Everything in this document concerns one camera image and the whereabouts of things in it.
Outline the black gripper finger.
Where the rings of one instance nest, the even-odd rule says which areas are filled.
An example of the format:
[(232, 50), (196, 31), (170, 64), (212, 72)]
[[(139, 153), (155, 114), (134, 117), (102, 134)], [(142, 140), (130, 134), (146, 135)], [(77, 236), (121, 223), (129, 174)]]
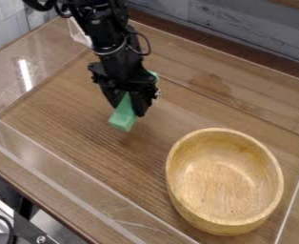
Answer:
[(101, 92), (113, 108), (115, 108), (125, 95), (125, 91), (118, 87), (101, 87)]
[(131, 109), (138, 117), (146, 114), (146, 111), (151, 105), (154, 94), (147, 91), (131, 91), (129, 93)]

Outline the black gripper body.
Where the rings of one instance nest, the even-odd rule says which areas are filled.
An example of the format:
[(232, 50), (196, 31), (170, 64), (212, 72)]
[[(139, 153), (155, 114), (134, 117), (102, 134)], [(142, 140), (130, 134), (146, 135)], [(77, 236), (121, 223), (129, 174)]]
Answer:
[(138, 37), (146, 37), (127, 24), (118, 25), (113, 20), (90, 20), (86, 23), (86, 34), (93, 41), (93, 52), (98, 62), (89, 65), (94, 82), (105, 95), (121, 95), (133, 92), (135, 95), (155, 95), (155, 78), (143, 67), (143, 57)]

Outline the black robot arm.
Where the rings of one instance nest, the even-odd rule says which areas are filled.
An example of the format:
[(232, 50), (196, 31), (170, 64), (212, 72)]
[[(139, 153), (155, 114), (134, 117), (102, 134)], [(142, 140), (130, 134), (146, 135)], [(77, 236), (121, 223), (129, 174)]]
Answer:
[(157, 98), (157, 78), (143, 66), (150, 53), (149, 39), (127, 23), (126, 0), (21, 0), (33, 10), (54, 10), (73, 18), (90, 38), (98, 58), (87, 66), (93, 81), (115, 108), (127, 93), (130, 109), (142, 117)]

